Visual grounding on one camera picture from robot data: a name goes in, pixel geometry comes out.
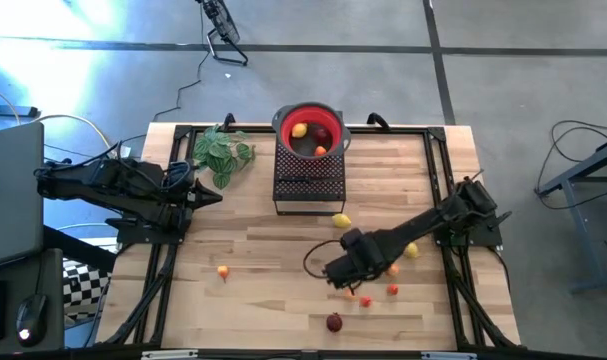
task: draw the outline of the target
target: yellow lemon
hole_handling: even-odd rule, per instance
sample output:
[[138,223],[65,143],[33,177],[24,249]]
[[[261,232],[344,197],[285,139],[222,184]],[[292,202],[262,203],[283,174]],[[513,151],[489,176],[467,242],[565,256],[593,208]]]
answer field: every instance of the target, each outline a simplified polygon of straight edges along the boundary
[[345,214],[336,214],[332,216],[332,221],[334,221],[334,226],[340,228],[348,228],[352,225],[352,221]]
[[298,123],[292,128],[292,137],[302,138],[307,133],[307,124]]
[[415,243],[410,243],[410,245],[405,248],[405,251],[403,251],[403,255],[409,258],[417,258],[419,257],[419,247],[416,246]]

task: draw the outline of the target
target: concrete floor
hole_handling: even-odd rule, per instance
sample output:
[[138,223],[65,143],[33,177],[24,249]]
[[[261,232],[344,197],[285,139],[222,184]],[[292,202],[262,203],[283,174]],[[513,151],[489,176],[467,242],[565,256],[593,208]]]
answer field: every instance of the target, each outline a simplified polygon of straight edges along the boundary
[[[246,44],[430,43],[420,0],[228,0],[228,5]],[[607,0],[433,0],[433,5],[443,46],[607,48]],[[201,41],[192,0],[0,1],[0,35]],[[44,114],[87,117],[117,140],[144,133],[154,113],[173,106],[176,89],[195,79],[203,55],[0,45],[0,91]],[[208,59],[203,83],[183,92],[183,109],[159,121],[222,121],[233,112],[239,121],[266,122],[280,106],[312,99],[343,110],[352,123],[376,111],[392,123],[443,124],[431,55],[249,56],[248,68]],[[445,56],[445,69],[457,124],[473,128],[486,185],[501,210],[514,211],[502,231],[523,344],[607,356],[607,290],[569,294],[569,285],[585,278],[573,223],[569,213],[544,208],[532,193],[552,124],[577,119],[607,125],[607,58]],[[12,125],[0,120],[0,126]],[[566,139],[562,147],[575,157],[603,142],[584,133]],[[65,119],[47,123],[46,142],[87,154],[104,148],[87,126]],[[140,153],[142,141],[131,145]],[[51,149],[46,155],[70,156]],[[544,179],[570,165],[553,156]],[[550,200],[564,205],[556,195]],[[597,205],[607,206],[607,199],[592,207]],[[46,202],[45,222],[51,226],[107,216],[82,202]],[[599,220],[589,212],[588,218],[592,224]],[[109,228],[73,231],[113,234]]]

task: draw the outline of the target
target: wooden table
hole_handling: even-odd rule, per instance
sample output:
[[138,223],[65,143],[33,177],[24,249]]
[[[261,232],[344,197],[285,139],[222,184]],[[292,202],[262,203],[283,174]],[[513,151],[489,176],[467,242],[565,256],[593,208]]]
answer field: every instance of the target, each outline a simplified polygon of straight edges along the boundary
[[[166,167],[176,124],[150,124],[142,159]],[[446,127],[455,181],[479,170],[471,129]],[[251,135],[257,159],[234,174],[223,201],[195,212],[179,248],[163,336],[163,347],[234,349],[452,350],[455,349],[440,251],[431,236],[417,241],[420,257],[400,258],[400,274],[357,290],[374,300],[370,308],[345,299],[302,269],[315,244],[338,239],[329,217],[277,216],[272,202],[275,137]],[[363,231],[391,228],[433,206],[423,142],[415,135],[353,135],[345,155],[347,202],[344,213]],[[212,174],[199,177],[210,189]],[[136,245],[121,255],[99,329],[106,339],[141,296],[150,252]],[[313,271],[341,255],[338,245],[316,251]],[[501,264],[487,249],[472,248],[470,261],[477,297],[506,336],[518,343],[510,295]],[[224,283],[216,273],[227,265]],[[389,283],[399,285],[395,297]],[[148,317],[152,332],[156,300]],[[462,306],[472,339],[469,312]],[[325,327],[337,312],[339,333]]]

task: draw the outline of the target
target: artificial plant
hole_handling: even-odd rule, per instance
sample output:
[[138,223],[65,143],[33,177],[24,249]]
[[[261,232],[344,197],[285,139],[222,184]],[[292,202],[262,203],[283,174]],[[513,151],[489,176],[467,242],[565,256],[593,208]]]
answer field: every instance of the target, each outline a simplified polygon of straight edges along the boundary
[[256,145],[244,144],[247,134],[242,131],[228,134],[218,130],[219,125],[207,128],[196,140],[194,158],[199,170],[212,169],[214,186],[223,189],[230,183],[232,172],[242,170],[256,158]]

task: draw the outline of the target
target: black and white checkered pattern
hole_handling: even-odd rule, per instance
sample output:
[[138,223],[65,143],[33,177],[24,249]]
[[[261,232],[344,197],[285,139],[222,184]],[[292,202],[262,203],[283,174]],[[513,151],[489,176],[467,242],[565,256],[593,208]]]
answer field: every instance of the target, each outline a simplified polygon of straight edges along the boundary
[[101,292],[107,285],[111,274],[94,269],[85,264],[72,261],[64,262],[63,270],[63,306],[66,316],[74,321],[93,317],[97,312],[97,306]]

